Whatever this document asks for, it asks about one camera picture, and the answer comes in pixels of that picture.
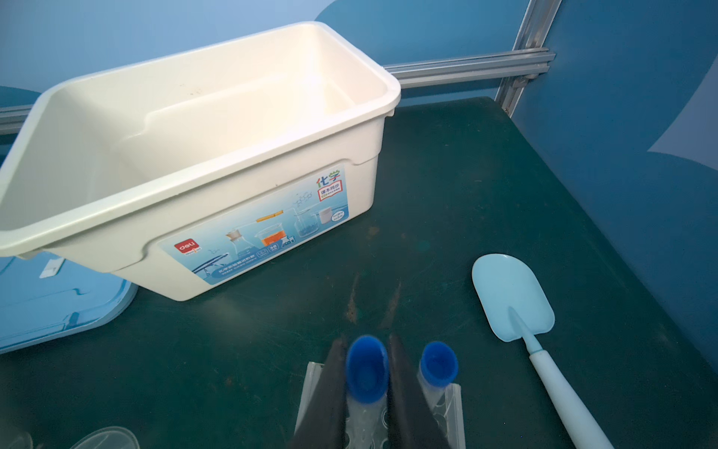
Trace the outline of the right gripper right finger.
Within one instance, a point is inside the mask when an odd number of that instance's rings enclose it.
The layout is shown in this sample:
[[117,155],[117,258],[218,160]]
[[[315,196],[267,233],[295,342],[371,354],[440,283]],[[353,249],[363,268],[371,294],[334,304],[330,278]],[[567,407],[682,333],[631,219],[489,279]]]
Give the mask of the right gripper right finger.
[[392,448],[449,448],[400,336],[388,338],[388,439]]

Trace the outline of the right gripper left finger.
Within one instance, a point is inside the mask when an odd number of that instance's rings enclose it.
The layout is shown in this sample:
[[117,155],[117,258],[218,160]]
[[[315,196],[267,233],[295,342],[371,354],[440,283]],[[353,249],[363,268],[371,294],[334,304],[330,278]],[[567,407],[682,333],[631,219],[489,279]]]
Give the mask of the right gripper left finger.
[[347,340],[332,343],[318,383],[288,448],[343,448],[346,428]]

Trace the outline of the clear test tube rack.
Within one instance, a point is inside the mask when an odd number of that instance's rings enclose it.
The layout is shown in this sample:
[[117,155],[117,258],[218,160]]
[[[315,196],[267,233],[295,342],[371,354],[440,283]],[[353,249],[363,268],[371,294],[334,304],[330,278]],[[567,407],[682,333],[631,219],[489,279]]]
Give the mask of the clear test tube rack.
[[[301,421],[306,415],[310,400],[317,387],[323,370],[323,363],[310,361],[307,366],[306,376],[302,387],[300,405],[298,408],[295,430],[298,430]],[[381,409],[381,419],[377,424],[371,448],[391,448],[388,439],[389,415],[386,403]],[[452,448],[466,448],[466,436],[463,416],[463,404],[461,387],[458,384],[450,384],[445,389],[441,399],[432,409],[432,416],[437,422],[439,429]]]

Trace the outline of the test tube blue cap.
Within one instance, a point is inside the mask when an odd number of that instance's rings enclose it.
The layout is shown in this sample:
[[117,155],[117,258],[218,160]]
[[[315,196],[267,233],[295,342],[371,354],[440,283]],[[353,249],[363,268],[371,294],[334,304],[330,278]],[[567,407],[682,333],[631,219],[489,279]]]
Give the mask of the test tube blue cap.
[[459,363],[454,350],[444,342],[430,342],[422,352],[417,379],[429,411],[433,413],[455,380]]
[[374,435],[381,426],[389,384],[383,343],[371,335],[355,340],[347,355],[345,374],[350,444],[352,448],[375,448]]

